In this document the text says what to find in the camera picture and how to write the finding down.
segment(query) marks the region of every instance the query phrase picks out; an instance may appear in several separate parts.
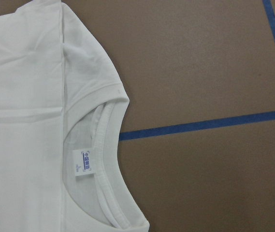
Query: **brown floor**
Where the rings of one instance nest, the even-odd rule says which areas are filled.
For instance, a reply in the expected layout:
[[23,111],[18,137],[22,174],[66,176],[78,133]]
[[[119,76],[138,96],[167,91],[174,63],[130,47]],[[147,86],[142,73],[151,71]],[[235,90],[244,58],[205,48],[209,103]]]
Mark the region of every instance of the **brown floor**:
[[[275,111],[261,0],[63,2],[119,72],[122,131]],[[119,164],[150,232],[275,232],[275,121],[122,141]]]

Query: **white t-shirt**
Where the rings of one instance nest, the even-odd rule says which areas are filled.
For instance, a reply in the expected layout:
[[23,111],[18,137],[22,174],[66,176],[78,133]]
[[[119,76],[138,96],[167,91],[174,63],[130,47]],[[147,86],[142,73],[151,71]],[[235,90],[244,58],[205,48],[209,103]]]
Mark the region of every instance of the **white t-shirt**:
[[0,16],[0,232],[147,232],[117,162],[128,104],[66,4]]

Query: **clothing label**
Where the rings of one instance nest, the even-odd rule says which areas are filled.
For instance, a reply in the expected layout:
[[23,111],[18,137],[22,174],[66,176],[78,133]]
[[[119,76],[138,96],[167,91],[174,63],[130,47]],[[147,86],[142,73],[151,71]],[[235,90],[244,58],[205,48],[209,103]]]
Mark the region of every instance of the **clothing label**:
[[94,154],[92,148],[73,150],[75,176],[95,173]]

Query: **t-shirt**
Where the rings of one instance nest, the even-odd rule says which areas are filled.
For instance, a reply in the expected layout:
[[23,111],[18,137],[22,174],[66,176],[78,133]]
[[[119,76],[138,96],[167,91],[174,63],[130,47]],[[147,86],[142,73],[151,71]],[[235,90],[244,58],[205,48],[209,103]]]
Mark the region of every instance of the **t-shirt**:
[[0,232],[147,232],[117,162],[128,104],[66,4],[0,16]]

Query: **white label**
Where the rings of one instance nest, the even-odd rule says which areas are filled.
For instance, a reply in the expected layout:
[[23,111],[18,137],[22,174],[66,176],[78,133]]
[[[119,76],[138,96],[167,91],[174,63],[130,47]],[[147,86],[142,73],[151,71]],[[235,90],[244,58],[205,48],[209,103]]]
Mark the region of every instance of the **white label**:
[[94,154],[92,148],[73,151],[75,176],[95,173]]

